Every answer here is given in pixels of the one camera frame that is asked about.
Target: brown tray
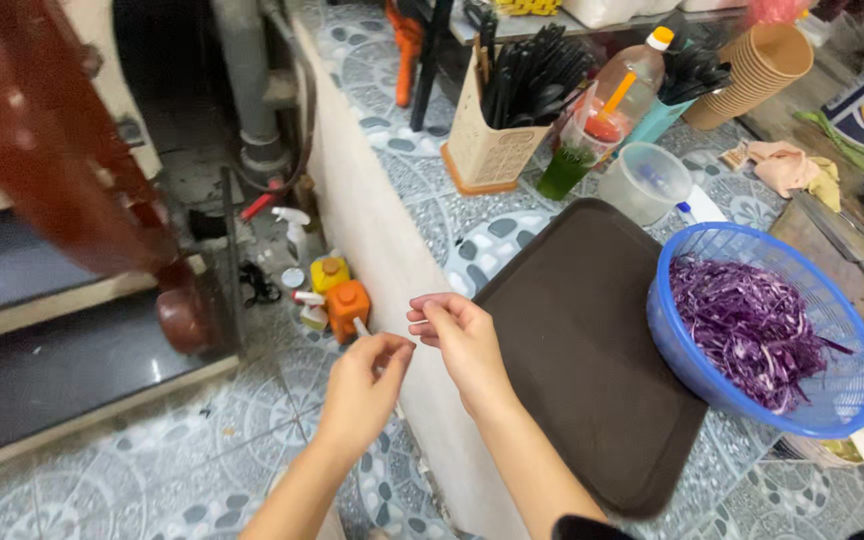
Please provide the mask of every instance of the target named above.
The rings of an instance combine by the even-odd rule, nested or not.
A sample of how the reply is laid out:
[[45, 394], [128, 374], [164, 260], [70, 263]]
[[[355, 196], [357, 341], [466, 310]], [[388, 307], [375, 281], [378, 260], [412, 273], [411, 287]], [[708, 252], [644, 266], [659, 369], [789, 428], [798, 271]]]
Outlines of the brown tray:
[[614, 207], [582, 199], [474, 298], [525, 409], [595, 500], [628, 517], [665, 507], [707, 409], [649, 332], [660, 251]]

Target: orange straw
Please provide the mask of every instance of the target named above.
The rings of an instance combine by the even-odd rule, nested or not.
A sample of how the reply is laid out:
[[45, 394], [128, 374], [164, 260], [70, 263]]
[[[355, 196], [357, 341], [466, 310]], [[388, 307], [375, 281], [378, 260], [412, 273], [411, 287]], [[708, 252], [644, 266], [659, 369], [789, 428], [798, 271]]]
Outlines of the orange straw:
[[610, 98], [608, 98], [608, 102], [605, 106], [602, 107], [602, 113], [606, 115], [610, 114], [612, 111], [616, 110], [618, 107], [618, 102], [622, 101], [622, 98], [625, 97], [625, 92], [629, 92], [629, 87], [636, 81], [636, 72], [630, 71], [625, 74], [625, 78], [622, 79], [618, 84], [618, 88], [615, 89], [615, 92], [612, 94]]

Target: teal container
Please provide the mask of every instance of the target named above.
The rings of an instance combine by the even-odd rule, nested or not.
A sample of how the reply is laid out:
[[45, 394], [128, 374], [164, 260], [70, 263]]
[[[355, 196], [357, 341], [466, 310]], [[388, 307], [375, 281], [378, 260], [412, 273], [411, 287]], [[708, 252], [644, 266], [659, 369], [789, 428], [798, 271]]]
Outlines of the teal container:
[[629, 136], [625, 137], [615, 151], [621, 150], [623, 146], [630, 142], [655, 142], [669, 129], [676, 119], [682, 116], [696, 100], [686, 101], [685, 103], [674, 104], [669, 106], [659, 101], [658, 98], [652, 101], [652, 106], [649, 111], [642, 116], [638, 124], [631, 130]]

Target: plastic cup with straw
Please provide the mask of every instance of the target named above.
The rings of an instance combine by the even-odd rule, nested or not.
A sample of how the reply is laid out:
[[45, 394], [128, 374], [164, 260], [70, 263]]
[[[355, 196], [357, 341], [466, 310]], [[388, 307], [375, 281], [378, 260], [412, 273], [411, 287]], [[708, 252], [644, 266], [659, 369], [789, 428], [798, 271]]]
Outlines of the plastic cup with straw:
[[585, 91], [582, 104], [572, 112], [558, 136], [558, 150], [535, 187], [544, 197], [561, 201], [575, 185], [602, 161], [625, 137], [616, 107], [636, 81], [636, 72], [626, 73], [618, 88], [599, 110], [594, 110], [597, 81]]

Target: black sleeve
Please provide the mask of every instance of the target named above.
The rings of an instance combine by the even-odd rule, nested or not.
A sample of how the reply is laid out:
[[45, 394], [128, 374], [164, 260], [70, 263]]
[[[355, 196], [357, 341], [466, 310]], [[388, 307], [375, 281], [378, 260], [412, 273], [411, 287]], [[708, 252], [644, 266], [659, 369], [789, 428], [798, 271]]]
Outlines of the black sleeve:
[[634, 540], [632, 536], [582, 516], [566, 515], [552, 526], [552, 540]]

